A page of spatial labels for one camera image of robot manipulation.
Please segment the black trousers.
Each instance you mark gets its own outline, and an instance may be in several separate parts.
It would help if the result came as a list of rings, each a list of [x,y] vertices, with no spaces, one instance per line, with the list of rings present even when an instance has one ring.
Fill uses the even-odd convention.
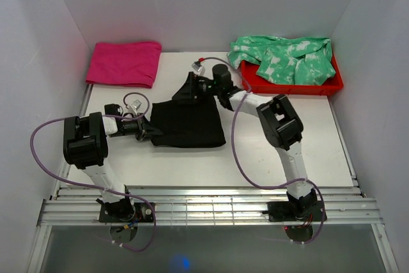
[[[153,104],[150,123],[161,131],[154,146],[217,148],[226,144],[219,110],[213,97],[191,105],[177,101]]]

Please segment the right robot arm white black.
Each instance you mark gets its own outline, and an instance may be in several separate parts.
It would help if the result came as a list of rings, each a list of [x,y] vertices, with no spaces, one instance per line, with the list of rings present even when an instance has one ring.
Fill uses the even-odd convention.
[[[304,126],[288,97],[277,95],[262,97],[235,86],[226,65],[212,68],[209,79],[189,72],[183,86],[172,96],[181,104],[198,103],[207,97],[217,97],[221,106],[233,111],[235,125],[238,113],[255,116],[268,143],[277,151],[286,183],[278,186],[287,189],[286,211],[296,220],[312,219],[319,212],[316,189],[308,179],[302,156]]]

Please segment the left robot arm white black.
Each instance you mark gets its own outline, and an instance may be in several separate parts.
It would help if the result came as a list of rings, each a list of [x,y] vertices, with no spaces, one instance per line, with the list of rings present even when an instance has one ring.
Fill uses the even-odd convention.
[[[104,111],[104,114],[95,112],[83,118],[72,116],[64,120],[63,155],[69,165],[82,170],[94,185],[102,188],[102,197],[97,201],[103,212],[128,222],[136,217],[136,209],[127,196],[126,185],[107,161],[107,138],[133,135],[138,141],[144,141],[163,133],[133,107],[125,113],[120,105],[107,104]]]

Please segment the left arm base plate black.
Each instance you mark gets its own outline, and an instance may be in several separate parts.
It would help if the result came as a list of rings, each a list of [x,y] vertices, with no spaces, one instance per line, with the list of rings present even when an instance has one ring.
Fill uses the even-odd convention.
[[[105,208],[101,206],[98,222],[102,223],[131,223],[137,221],[139,223],[153,222],[153,211],[146,203],[134,203],[134,217],[132,219],[120,219],[113,215],[109,215]]]

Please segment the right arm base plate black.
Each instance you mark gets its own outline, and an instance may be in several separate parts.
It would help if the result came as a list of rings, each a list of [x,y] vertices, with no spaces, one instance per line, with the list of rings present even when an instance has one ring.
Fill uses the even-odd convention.
[[[323,213],[321,202],[315,202],[307,209],[296,209],[289,201],[271,201],[267,203],[267,210],[263,211],[263,214],[268,215],[270,222],[327,220],[327,214]]]

